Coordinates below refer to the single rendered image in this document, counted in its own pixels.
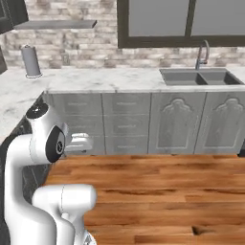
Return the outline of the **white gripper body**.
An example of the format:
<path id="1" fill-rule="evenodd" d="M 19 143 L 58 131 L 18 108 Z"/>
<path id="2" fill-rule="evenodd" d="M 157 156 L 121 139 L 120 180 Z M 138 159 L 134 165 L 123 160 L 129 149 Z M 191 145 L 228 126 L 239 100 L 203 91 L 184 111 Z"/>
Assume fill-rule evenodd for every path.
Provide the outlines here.
<path id="1" fill-rule="evenodd" d="M 86 133 L 74 133 L 72 135 L 72 141 L 68 145 L 69 151 L 84 151 L 91 150 L 93 148 L 93 138 Z"/>

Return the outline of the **grey drawer front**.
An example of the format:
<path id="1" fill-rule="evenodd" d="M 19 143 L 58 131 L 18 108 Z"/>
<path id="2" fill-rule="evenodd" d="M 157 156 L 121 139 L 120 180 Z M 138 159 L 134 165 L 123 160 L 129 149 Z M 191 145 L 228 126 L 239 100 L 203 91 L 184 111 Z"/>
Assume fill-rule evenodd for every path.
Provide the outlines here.
<path id="1" fill-rule="evenodd" d="M 71 133 L 86 133 L 90 136 L 100 136 L 103 134 L 102 115 L 66 115 L 62 119 L 67 123 Z"/>
<path id="2" fill-rule="evenodd" d="M 103 119 L 106 136 L 146 135 L 148 132 L 148 115 L 106 115 Z"/>
<path id="3" fill-rule="evenodd" d="M 93 137 L 93 148 L 91 150 L 92 155 L 104 155 L 105 154 L 105 146 L 104 146 L 104 138 L 102 136 L 94 136 Z"/>
<path id="4" fill-rule="evenodd" d="M 105 115 L 148 114 L 150 95 L 148 93 L 108 93 L 102 95 Z"/>
<path id="5" fill-rule="evenodd" d="M 53 94 L 55 108 L 63 115 L 100 115 L 100 94 Z"/>
<path id="6" fill-rule="evenodd" d="M 147 136 L 106 137 L 106 153 L 109 155 L 146 154 L 147 142 Z"/>

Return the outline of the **grey paper towel roll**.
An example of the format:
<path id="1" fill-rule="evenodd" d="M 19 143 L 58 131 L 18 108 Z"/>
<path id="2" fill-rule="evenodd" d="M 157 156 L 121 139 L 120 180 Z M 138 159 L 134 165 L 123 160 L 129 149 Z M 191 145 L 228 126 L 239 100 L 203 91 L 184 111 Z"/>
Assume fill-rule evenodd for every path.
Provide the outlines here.
<path id="1" fill-rule="evenodd" d="M 36 49 L 33 46 L 25 45 L 21 48 L 21 55 L 24 61 L 27 78 L 39 78 L 42 73 L 39 68 Z"/>

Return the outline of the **grey arched cupboard door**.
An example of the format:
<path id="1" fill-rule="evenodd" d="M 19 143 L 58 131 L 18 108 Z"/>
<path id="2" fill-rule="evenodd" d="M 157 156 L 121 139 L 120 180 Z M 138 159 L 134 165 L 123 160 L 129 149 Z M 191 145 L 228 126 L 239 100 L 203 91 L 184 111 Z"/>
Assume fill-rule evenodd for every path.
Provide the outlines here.
<path id="1" fill-rule="evenodd" d="M 149 154 L 192 154 L 206 93 L 154 93 L 149 123 Z"/>
<path id="2" fill-rule="evenodd" d="M 237 154 L 245 140 L 245 92 L 208 92 L 195 154 Z"/>

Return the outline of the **grey double sink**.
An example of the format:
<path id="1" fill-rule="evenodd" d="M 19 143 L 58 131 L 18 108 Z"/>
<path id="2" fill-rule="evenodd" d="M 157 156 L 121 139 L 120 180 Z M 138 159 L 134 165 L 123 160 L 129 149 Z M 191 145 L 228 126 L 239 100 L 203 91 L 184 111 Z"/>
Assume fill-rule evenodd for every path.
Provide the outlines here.
<path id="1" fill-rule="evenodd" d="M 166 85 L 243 85 L 243 82 L 225 68 L 160 69 Z"/>

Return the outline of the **dark framed window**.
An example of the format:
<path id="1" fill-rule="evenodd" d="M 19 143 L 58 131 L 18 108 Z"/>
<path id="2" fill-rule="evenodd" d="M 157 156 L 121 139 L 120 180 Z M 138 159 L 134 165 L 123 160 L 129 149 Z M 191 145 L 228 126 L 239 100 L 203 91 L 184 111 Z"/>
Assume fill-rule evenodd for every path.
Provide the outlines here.
<path id="1" fill-rule="evenodd" d="M 120 48 L 245 46 L 245 0 L 117 0 Z"/>

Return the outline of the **dark wall appliance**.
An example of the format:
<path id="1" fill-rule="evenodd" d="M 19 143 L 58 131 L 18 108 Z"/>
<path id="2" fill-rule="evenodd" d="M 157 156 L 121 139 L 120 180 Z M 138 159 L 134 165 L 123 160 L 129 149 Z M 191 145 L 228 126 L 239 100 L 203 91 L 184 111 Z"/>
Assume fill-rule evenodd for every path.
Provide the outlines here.
<path id="1" fill-rule="evenodd" d="M 0 75 L 5 73 L 8 70 L 4 55 L 0 46 Z"/>

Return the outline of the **grey wall shelf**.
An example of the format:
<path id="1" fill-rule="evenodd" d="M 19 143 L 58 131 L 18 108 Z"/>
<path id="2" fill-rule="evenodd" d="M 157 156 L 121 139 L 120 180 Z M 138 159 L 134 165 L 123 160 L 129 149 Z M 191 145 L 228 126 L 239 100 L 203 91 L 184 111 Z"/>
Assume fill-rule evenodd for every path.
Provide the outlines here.
<path id="1" fill-rule="evenodd" d="M 59 30 L 59 29 L 93 29 L 97 20 L 33 20 L 14 28 L 16 30 Z"/>

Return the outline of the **dark wall cupboard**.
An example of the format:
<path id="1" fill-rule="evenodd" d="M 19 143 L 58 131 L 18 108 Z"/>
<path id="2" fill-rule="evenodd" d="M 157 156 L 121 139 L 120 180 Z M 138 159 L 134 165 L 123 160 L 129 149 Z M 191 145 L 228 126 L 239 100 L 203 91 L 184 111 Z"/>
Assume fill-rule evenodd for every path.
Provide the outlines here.
<path id="1" fill-rule="evenodd" d="M 28 21 L 25 0 L 0 0 L 0 34 Z"/>

